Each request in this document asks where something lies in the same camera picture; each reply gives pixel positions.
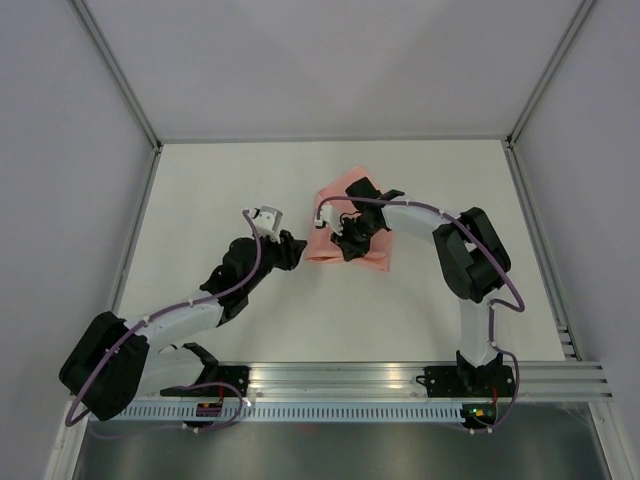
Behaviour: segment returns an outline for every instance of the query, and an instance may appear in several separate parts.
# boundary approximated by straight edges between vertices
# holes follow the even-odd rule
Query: white tabletop
[[[551,309],[500,142],[367,141],[166,145],[119,314],[188,296],[232,240],[241,215],[268,205],[307,238],[316,193],[355,165],[383,190],[464,211],[483,208],[511,260],[527,309],[497,310],[497,339],[521,360],[563,360]],[[503,288],[502,297],[510,298]],[[195,340],[221,361],[443,361],[460,341],[458,301],[435,249],[396,234],[391,271],[302,261],[274,270],[230,323]]]

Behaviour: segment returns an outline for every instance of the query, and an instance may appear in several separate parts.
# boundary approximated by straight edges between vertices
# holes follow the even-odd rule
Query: folded pink fabric
[[[346,195],[346,188],[356,180],[367,177],[371,183],[380,190],[380,187],[369,176],[366,170],[360,166],[351,169],[338,180],[333,182],[326,188],[318,192],[316,197],[316,209],[320,202],[334,195]],[[351,202],[336,201],[331,205],[341,213],[351,213],[356,209]],[[371,238],[371,250],[363,258],[356,258],[351,263],[362,265],[363,267],[372,268],[382,272],[389,271],[389,263],[391,260],[391,249],[393,247],[393,233],[381,230]],[[306,260],[316,263],[341,263],[344,262],[340,249],[331,243],[331,229],[323,228],[318,230],[311,226],[311,234],[309,235],[309,243],[306,248]]]

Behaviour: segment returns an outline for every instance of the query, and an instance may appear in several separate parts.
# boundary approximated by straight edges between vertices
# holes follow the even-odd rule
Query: purple cable
[[[213,432],[215,430],[221,430],[223,428],[228,427],[242,413],[242,407],[243,407],[243,403],[244,403],[242,401],[242,393],[236,387],[234,387],[233,385],[231,385],[229,383],[225,383],[225,382],[209,382],[209,383],[200,383],[198,385],[190,385],[188,387],[174,387],[174,388],[178,388],[178,389],[181,389],[181,390],[193,390],[195,388],[204,388],[204,387],[224,387],[224,388],[228,388],[229,390],[231,390],[234,393],[234,395],[236,397],[238,397],[238,402],[239,402],[238,408],[236,409],[235,413],[233,414],[233,416],[229,420],[225,420],[222,423],[210,425],[208,427],[198,428],[197,431],[195,429],[193,429],[193,428],[190,428],[190,427],[188,427],[188,428],[190,428],[190,430],[192,432]],[[213,417],[203,417],[203,421],[207,422],[208,419],[212,419],[212,418]],[[182,425],[179,425],[179,424],[158,425],[156,427],[145,428],[143,430],[138,430],[136,432],[123,433],[123,434],[119,434],[119,435],[103,435],[102,433],[98,433],[91,426],[91,422],[89,422],[87,428],[89,430],[89,433],[91,435],[93,435],[94,437],[96,437],[97,439],[99,439],[99,440],[123,440],[125,438],[135,437],[136,435],[140,435],[142,433],[161,432],[161,431],[164,431],[164,430],[182,430],[184,427]]]
[[[253,238],[256,241],[256,261],[253,264],[253,268],[251,269],[251,271],[246,277],[244,277],[240,282],[238,282],[233,287],[230,287],[220,293],[216,293],[215,295],[211,295],[209,297],[204,297],[204,298],[195,300],[193,302],[194,305],[200,305],[202,303],[207,303],[212,300],[217,300],[220,297],[224,297],[225,295],[229,295],[230,293],[235,292],[236,290],[244,287],[247,284],[247,282],[249,282],[249,280],[251,280],[253,276],[256,274],[256,272],[258,271],[258,268],[260,267],[260,261],[262,260],[262,245],[260,243],[260,234],[258,233],[258,230],[256,229],[256,226],[254,225],[253,220],[249,216],[249,210],[243,210],[242,216],[249,224],[249,227],[251,228],[251,233],[253,234]],[[178,310],[180,308],[190,307],[190,306],[191,304],[189,302],[181,302],[181,303],[176,303],[175,305],[170,305],[168,307],[165,307],[149,315],[148,323],[151,323],[154,320],[157,320],[158,318],[162,317],[163,315],[173,312],[174,310]],[[144,320],[140,320],[133,327],[131,327],[127,333],[125,333],[122,337],[120,337],[120,339],[116,343],[114,343],[113,346],[109,350],[107,350],[104,356],[100,359],[100,361],[96,365],[96,368],[93,369],[93,371],[91,372],[87,380],[85,380],[84,384],[80,388],[80,391],[76,395],[76,398],[74,398],[73,402],[71,402],[71,408],[69,408],[69,411],[67,412],[67,415],[64,419],[64,424],[67,427],[73,427],[80,420],[82,420],[85,416],[89,414],[89,409],[87,409],[82,413],[80,413],[77,417],[73,418],[73,416],[76,413],[76,410],[80,406],[80,402],[82,402],[82,399],[87,394],[87,391],[89,390],[89,388],[91,388],[91,385],[96,380],[96,378],[98,377],[102,369],[105,367],[107,362],[111,359],[111,357],[115,355],[115,353],[120,349],[120,347],[131,336],[133,336],[138,330],[145,327],[146,325],[147,325],[147,322],[145,322]]]
[[[502,266],[498,263],[495,257],[487,249],[487,247],[485,247],[482,244],[482,242],[480,242],[480,240],[478,240],[475,237],[475,235],[473,235],[469,231],[469,229],[465,227],[462,224],[462,222],[460,222],[460,220],[440,210],[439,208],[434,207],[433,205],[429,205],[428,203],[422,203],[422,202],[414,202],[414,201],[403,202],[401,200],[378,200],[378,199],[364,198],[364,197],[333,196],[333,197],[327,197],[320,202],[320,204],[318,205],[318,209],[316,211],[316,219],[318,220],[320,219],[320,209],[322,208],[322,206],[325,203],[331,202],[333,200],[349,201],[349,202],[352,202],[355,200],[356,202],[372,203],[374,205],[398,205],[398,206],[405,206],[405,207],[424,208],[425,210],[428,210],[432,213],[440,215],[442,218],[453,223],[469,239],[469,241],[473,243],[474,246],[482,252],[482,254],[486,257],[486,259],[489,261],[491,266],[498,272],[498,275],[500,275],[500,278],[504,281],[505,285],[507,285],[507,288],[509,288],[509,291],[511,292],[511,294],[516,299],[516,305],[514,305],[513,303],[509,303],[505,300],[502,300],[500,298],[493,298],[489,301],[489,341],[491,342],[491,347],[496,352],[501,353],[502,355],[507,355],[513,360],[513,367],[515,370],[515,390],[514,390],[513,396],[511,397],[511,402],[509,402],[509,406],[507,407],[507,410],[504,412],[502,417],[500,417],[498,421],[496,421],[496,423],[493,424],[492,427],[474,430],[474,433],[488,433],[489,428],[495,428],[498,425],[500,425],[509,416],[513,408],[513,405],[516,403],[516,399],[518,398],[518,393],[520,391],[520,364],[518,363],[518,359],[516,358],[515,354],[513,354],[508,350],[503,350],[502,348],[495,345],[495,311],[493,306],[502,305],[518,313],[524,312],[524,308],[525,308],[522,295],[520,295],[520,292],[518,292],[518,289],[516,288],[514,283],[511,281],[511,279],[507,275],[507,272],[504,271]]]

